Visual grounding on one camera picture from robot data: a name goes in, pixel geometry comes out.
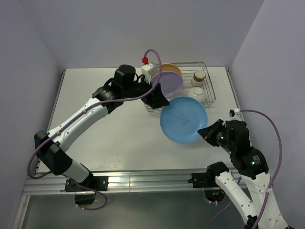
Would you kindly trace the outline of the purple plastic plate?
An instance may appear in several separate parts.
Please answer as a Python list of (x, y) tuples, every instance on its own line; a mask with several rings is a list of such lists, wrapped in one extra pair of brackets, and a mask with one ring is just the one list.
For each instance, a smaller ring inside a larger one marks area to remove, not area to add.
[(156, 87), (153, 93), (157, 95), (162, 93), (165, 98), (169, 98), (177, 95), (182, 90), (183, 79), (176, 72), (164, 71), (161, 73), (159, 84), (160, 88)]

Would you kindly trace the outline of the blue plastic plate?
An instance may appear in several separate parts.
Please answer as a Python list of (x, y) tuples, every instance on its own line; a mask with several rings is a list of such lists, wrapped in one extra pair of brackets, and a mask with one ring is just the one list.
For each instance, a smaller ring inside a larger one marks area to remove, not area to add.
[(208, 115), (197, 100), (180, 96), (172, 99), (169, 106), (162, 108), (160, 127), (164, 135), (179, 144), (190, 144), (201, 136), (198, 130), (208, 126)]

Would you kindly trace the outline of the white ceramic bowl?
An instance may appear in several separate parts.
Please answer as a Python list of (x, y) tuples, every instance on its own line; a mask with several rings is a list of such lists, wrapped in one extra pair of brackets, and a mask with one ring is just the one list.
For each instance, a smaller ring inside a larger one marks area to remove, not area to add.
[(206, 95), (205, 91), (203, 90), (203, 88), (201, 88), (201, 87), (192, 87), (187, 92), (187, 96), (191, 97), (201, 103), (205, 103), (206, 99), (207, 99), (207, 95)]

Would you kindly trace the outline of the white cup with wood patches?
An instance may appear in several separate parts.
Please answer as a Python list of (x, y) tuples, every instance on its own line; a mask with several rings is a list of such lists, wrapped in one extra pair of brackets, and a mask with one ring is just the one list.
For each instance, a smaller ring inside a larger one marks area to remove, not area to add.
[(203, 85), (205, 78), (206, 78), (206, 73), (204, 70), (195, 71), (191, 79), (192, 86), (201, 87)]

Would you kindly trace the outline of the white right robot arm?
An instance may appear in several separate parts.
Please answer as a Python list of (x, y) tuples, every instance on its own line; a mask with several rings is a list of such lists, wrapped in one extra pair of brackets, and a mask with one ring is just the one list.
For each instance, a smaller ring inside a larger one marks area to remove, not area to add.
[(218, 120), (210, 127), (198, 130), (210, 145), (221, 147), (230, 156), (245, 194), (223, 162), (207, 167), (204, 184), (220, 187), (240, 213), (246, 229), (288, 229), (272, 190), (269, 168), (264, 155), (251, 145), (244, 121)]

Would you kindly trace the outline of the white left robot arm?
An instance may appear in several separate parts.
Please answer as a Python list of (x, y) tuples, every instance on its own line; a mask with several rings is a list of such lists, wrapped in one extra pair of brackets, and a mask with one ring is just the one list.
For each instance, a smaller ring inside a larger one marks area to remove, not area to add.
[(75, 140), (127, 101), (140, 99), (153, 109), (169, 105), (159, 83), (161, 67), (147, 63), (141, 67), (141, 72), (137, 75), (134, 67), (121, 65), (79, 111), (49, 132), (35, 134), (36, 155), (51, 173), (67, 177), (81, 190), (94, 188), (92, 172), (66, 154)]

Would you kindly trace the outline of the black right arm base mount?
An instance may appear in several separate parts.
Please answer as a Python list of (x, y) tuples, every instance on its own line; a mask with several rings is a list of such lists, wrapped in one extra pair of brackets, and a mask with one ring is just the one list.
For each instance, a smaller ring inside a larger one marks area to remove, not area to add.
[[(223, 182), (217, 181), (221, 174), (230, 175), (231, 178), (225, 178)], [(202, 172), (202, 173), (192, 173), (192, 178), (187, 180), (189, 184), (192, 184), (193, 188), (207, 188), (207, 187), (220, 187), (223, 188), (224, 185), (230, 182), (235, 182), (231, 173), (228, 171), (223, 172)]]

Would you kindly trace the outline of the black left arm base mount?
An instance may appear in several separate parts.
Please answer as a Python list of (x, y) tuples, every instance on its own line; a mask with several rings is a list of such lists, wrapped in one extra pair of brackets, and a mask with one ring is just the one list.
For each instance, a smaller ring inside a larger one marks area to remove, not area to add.
[(86, 188), (82, 188), (77, 186), (71, 179), (66, 180), (65, 192), (82, 192), (82, 191), (89, 191), (89, 189), (97, 190), (97, 191), (107, 191), (108, 184), (109, 184), (109, 177), (108, 176), (93, 176), (89, 180), (89, 182), (81, 183), (82, 186)]

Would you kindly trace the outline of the aluminium table edge rail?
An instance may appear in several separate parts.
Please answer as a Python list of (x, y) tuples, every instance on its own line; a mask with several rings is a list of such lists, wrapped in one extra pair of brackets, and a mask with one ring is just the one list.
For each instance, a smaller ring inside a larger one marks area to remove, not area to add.
[[(108, 193), (136, 193), (136, 192), (167, 192), (194, 190), (188, 183), (192, 173), (203, 173), (205, 169), (185, 170), (152, 170), (128, 172), (96, 172), (95, 176), (107, 176)], [(57, 195), (72, 194), (64, 191), (66, 178), (63, 176), (47, 175), (41, 179), (27, 178), (23, 195)]]

